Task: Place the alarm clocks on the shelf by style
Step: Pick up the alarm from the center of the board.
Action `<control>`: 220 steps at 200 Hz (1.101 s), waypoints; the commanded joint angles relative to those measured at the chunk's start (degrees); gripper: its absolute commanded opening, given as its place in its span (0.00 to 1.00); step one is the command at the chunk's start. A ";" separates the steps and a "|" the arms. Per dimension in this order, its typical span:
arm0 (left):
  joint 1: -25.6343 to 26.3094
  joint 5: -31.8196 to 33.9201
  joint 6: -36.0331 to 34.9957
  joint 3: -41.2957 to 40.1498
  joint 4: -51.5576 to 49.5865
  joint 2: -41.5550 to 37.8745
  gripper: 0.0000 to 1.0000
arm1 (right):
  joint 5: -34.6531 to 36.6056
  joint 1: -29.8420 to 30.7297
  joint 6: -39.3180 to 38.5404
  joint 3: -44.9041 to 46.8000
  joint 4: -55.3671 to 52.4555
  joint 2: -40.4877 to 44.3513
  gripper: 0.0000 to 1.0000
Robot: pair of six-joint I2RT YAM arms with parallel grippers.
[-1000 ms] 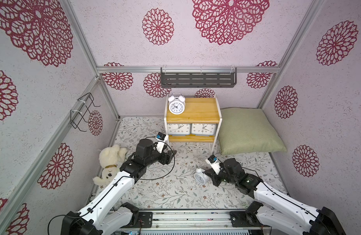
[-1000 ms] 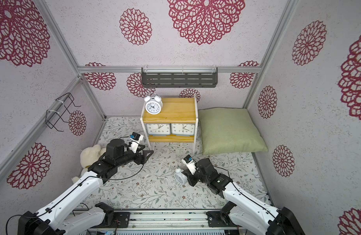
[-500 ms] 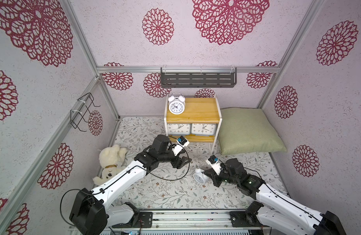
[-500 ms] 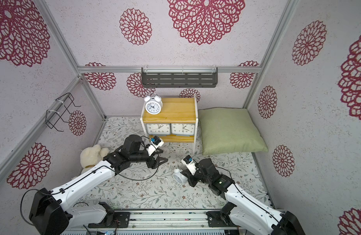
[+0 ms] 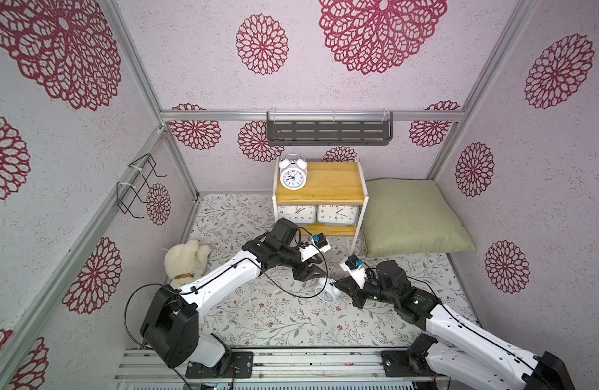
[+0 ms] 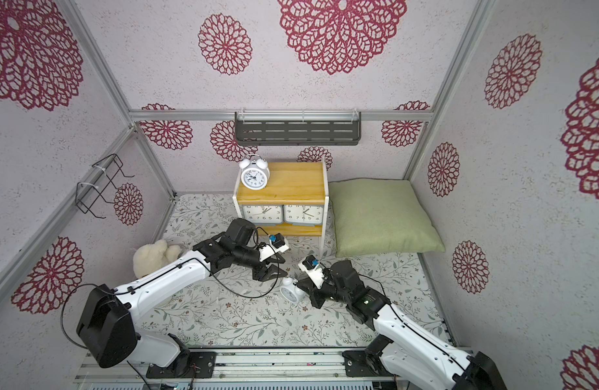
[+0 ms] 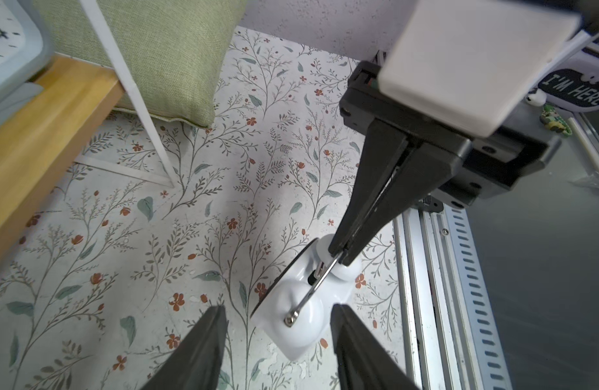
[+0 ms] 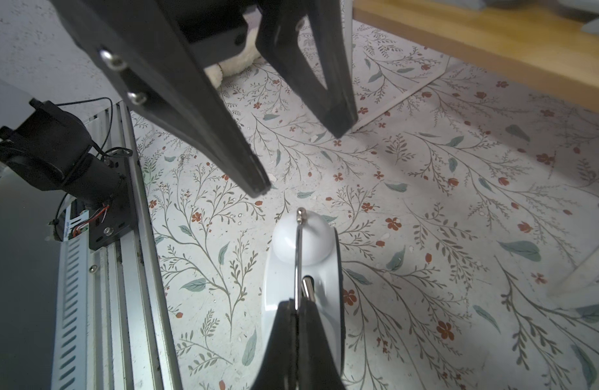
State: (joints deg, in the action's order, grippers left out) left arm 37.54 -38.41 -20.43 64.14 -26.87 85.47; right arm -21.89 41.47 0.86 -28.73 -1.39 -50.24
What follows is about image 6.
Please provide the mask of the white twin-bell alarm clock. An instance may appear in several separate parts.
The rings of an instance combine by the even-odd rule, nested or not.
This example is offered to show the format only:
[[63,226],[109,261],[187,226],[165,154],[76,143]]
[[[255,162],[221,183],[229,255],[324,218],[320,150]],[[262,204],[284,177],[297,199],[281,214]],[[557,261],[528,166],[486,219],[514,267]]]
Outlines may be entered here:
[[282,296],[292,304],[299,304],[306,298],[306,292],[298,287],[299,281],[295,278],[285,277],[279,288]]
[[262,190],[270,179],[269,163],[258,154],[249,154],[239,162],[239,178],[246,188]]

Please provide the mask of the grey square alarm clock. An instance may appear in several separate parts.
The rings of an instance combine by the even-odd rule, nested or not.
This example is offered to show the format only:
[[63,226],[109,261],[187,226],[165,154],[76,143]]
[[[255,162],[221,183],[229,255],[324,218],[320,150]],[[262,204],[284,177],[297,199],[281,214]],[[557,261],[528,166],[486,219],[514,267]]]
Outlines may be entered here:
[[255,225],[277,225],[284,222],[280,205],[242,205],[243,218]]
[[299,226],[317,226],[323,224],[323,205],[285,205],[284,221]]

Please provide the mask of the wooden two-tier white-frame shelf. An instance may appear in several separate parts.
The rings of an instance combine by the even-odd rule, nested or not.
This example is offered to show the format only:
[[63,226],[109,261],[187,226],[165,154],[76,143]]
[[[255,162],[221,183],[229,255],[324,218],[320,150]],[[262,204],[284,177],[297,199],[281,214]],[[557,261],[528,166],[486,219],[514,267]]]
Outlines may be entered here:
[[322,225],[299,226],[287,224],[285,221],[272,226],[285,236],[307,236],[319,238],[318,253],[325,253],[325,233],[327,227],[328,207],[330,203],[327,165],[325,160],[319,162],[269,162],[270,179],[262,190],[247,189],[241,182],[239,174],[236,179],[233,203],[237,216],[243,217],[242,205],[323,205],[324,219]]

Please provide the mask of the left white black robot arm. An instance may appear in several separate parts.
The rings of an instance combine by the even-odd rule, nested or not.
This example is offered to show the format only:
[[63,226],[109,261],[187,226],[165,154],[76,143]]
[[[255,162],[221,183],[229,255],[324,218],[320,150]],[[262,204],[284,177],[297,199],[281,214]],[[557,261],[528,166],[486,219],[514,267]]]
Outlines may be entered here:
[[252,271],[259,282],[286,276],[279,268],[283,253],[289,249],[278,233],[252,245],[257,227],[246,219],[234,219],[225,232],[192,247],[171,264],[111,289],[96,286],[88,295],[76,328],[84,347],[101,368],[122,362],[143,362],[174,376],[191,369],[190,349],[175,335],[148,332],[137,328],[140,319],[180,290],[233,265]]

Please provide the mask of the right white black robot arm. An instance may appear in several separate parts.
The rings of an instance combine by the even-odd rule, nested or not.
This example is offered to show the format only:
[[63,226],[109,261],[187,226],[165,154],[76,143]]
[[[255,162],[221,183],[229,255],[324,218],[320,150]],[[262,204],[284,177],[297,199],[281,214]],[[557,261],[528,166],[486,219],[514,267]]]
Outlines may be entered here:
[[296,286],[313,307],[341,302],[356,322],[376,332],[364,350],[364,364],[374,374],[396,375],[420,389],[507,388],[490,357],[470,354],[415,323],[383,292],[365,285],[349,260],[325,267],[309,255],[298,267],[306,277]]

